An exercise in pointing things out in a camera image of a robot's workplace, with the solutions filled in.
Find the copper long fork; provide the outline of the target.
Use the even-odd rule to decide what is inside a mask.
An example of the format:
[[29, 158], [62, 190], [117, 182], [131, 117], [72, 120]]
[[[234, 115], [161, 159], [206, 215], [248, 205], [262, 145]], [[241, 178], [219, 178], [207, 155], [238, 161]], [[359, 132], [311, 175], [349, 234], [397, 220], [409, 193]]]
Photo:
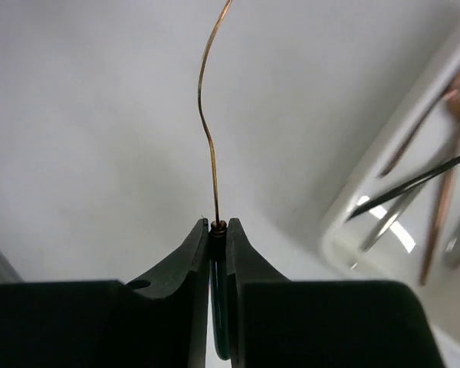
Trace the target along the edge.
[[[460, 90], [452, 91], [446, 99], [446, 109], [455, 121], [455, 130], [449, 142], [446, 159], [452, 159], [456, 156], [460, 148]], [[436, 197], [435, 207], [432, 211], [432, 219], [429, 227], [429, 236], [425, 246], [425, 254], [422, 262], [422, 268], [419, 276], [419, 285], [426, 286], [429, 278], [429, 272], [432, 266], [433, 257], [442, 226], [445, 223], [454, 182], [455, 170], [450, 169], [442, 175], [439, 185], [439, 193]]]

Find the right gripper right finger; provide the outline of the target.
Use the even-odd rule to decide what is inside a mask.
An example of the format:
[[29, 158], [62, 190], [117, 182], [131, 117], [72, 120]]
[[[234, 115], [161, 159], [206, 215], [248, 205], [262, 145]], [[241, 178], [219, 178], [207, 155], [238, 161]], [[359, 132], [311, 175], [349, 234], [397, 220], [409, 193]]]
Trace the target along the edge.
[[422, 305], [397, 281], [291, 281], [250, 244], [226, 240], [234, 367], [442, 367]]

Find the copper small fork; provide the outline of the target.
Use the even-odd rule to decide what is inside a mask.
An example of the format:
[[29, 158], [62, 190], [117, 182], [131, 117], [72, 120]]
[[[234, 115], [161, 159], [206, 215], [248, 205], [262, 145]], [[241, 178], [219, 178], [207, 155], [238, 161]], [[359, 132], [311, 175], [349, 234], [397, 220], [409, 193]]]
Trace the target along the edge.
[[399, 147], [396, 149], [394, 154], [390, 157], [387, 164], [383, 167], [380, 171], [378, 177], [383, 178], [387, 176], [399, 163], [401, 158], [403, 157], [404, 153], [409, 148], [411, 142], [416, 137], [417, 133], [419, 132], [420, 128], [424, 124], [426, 118], [431, 113], [432, 109], [436, 106], [438, 102], [441, 100], [448, 100], [454, 97], [455, 99], [460, 100], [460, 69], [456, 72], [455, 76], [452, 80], [446, 85], [446, 87], [442, 90], [440, 94], [434, 99], [432, 103], [430, 103], [427, 110], [424, 114], [418, 119], [414, 127], [409, 131], [406, 138], [402, 141]]

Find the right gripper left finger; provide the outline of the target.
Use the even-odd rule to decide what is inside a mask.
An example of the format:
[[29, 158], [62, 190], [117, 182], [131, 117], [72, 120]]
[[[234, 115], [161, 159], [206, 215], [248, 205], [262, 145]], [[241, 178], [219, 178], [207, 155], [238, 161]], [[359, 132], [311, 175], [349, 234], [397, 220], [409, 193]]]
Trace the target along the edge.
[[203, 367], [209, 224], [128, 283], [0, 284], [0, 367]]

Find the gold fork black handle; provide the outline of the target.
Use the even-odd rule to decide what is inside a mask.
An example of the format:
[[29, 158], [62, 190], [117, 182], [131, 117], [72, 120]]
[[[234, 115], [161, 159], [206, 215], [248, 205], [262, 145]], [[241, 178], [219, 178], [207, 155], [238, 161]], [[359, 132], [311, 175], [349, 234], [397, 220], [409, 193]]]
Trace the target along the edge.
[[217, 165], [215, 156], [215, 145], [210, 133], [209, 126], [206, 122], [202, 106], [202, 87], [205, 75], [205, 67], [209, 58], [209, 52], [215, 37], [227, 15], [232, 4], [232, 0], [227, 0], [221, 10], [218, 19], [206, 42], [202, 55], [202, 63], [199, 71], [197, 86], [197, 107], [199, 118], [208, 141], [211, 170], [212, 170], [212, 197], [214, 202], [215, 220], [211, 223], [209, 229], [209, 277], [210, 277], [210, 296], [212, 302], [212, 326], [215, 343], [215, 352], [220, 360], [231, 359], [231, 349], [229, 342], [228, 327], [228, 305], [227, 305], [227, 274], [226, 274], [226, 236], [227, 223], [220, 218], [219, 214], [219, 188], [217, 177]]

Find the silver fork black handle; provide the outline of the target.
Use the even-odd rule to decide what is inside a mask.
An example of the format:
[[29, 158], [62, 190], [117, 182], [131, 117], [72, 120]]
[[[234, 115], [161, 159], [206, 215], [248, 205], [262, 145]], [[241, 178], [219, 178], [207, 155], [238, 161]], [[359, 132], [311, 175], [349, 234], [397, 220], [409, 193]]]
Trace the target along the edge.
[[352, 214], [347, 218], [347, 221], [356, 218], [359, 215], [362, 215], [364, 212], [368, 212], [371, 209], [376, 208], [379, 205], [382, 205], [394, 198], [397, 198], [403, 194], [411, 192], [412, 190], [420, 187], [421, 185], [426, 184], [428, 181], [434, 179], [436, 176], [440, 176], [441, 174], [453, 169], [457, 165], [460, 164], [460, 155], [452, 158], [445, 163], [438, 164], [434, 166], [432, 169], [427, 170], [418, 176], [410, 179], [393, 189], [384, 192], [382, 195], [378, 195], [377, 197], [359, 205]]

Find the slim silver fork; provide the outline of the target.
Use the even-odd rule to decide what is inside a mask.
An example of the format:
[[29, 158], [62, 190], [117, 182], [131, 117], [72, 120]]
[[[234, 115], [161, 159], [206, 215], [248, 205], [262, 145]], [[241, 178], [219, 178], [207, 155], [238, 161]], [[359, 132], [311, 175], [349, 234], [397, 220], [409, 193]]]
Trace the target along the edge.
[[[448, 153], [450, 140], [451, 138], [449, 138], [442, 145], [439, 151], [427, 162], [427, 170], [430, 170], [434, 166], [437, 166], [441, 163], [445, 163], [449, 160], [445, 158], [445, 155]], [[397, 221], [398, 217], [400, 217], [401, 214], [403, 214], [403, 212], [409, 207], [409, 205], [414, 201], [414, 199], [425, 186], [426, 184], [421, 185], [420, 187], [412, 190], [411, 192], [408, 192], [395, 198], [396, 201], [392, 204], [390, 209], [383, 215], [383, 217], [377, 222], [375, 228], [371, 231], [371, 233], [367, 236], [366, 240], [360, 246], [360, 250], [362, 252], [369, 251], [378, 242], [378, 240], [383, 236], [383, 234], [388, 229], [390, 229], [390, 227]]]

